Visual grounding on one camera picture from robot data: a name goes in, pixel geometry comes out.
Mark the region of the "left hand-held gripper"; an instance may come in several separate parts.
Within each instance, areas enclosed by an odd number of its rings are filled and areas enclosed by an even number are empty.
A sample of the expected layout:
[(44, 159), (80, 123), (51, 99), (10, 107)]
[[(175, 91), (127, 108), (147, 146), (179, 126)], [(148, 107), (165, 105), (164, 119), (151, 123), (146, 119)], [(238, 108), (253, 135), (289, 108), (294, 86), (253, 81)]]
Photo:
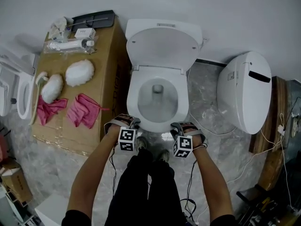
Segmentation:
[(117, 144), (119, 145), (122, 151), (133, 151), (135, 148), (135, 139), (136, 139), (136, 132), (139, 129), (139, 124), (141, 120), (139, 118), (135, 118), (133, 116), (127, 114), (120, 114), (122, 117), (131, 117), (133, 120), (131, 121), (129, 128), (120, 127), (116, 124), (112, 123), (110, 120), (108, 123), (104, 125), (104, 132), (107, 134), (109, 129), (116, 128), (118, 129), (118, 140)]

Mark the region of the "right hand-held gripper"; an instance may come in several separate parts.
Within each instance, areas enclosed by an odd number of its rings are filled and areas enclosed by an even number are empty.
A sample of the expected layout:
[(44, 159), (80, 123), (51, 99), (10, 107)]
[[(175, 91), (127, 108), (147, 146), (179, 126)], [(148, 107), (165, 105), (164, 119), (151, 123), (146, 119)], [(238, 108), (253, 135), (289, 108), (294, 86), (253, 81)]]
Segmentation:
[[(205, 135), (201, 130), (191, 131), (188, 133), (184, 133), (182, 129), (182, 125), (185, 123), (192, 122), (173, 122), (171, 123), (172, 130), (170, 131), (173, 139), (173, 155), (178, 158), (187, 158), (194, 150), (199, 148), (207, 148), (207, 144), (205, 143)], [(200, 143), (197, 146), (193, 145), (193, 137), (199, 136)]]

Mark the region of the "person's left hand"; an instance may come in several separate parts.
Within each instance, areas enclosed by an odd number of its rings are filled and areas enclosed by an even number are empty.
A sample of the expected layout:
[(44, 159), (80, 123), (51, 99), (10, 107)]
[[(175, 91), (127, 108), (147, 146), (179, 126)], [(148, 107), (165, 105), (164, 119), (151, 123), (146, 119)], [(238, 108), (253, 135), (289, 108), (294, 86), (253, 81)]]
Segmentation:
[(133, 120), (133, 118), (131, 118), (131, 117), (124, 117), (124, 116), (122, 117), (120, 115), (120, 116), (117, 116), (116, 118), (114, 118), (112, 120), (112, 123), (116, 124), (120, 127), (129, 128), (132, 123), (132, 120)]

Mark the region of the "person's right hand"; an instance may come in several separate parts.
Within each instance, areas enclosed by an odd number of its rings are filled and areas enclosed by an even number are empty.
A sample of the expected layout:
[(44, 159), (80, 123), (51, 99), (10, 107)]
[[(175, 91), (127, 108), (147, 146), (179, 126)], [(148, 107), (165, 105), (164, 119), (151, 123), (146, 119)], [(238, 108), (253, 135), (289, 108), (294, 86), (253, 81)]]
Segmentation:
[(198, 128), (193, 123), (185, 123), (182, 125), (182, 129), (184, 133), (188, 133), (191, 131), (197, 131)]

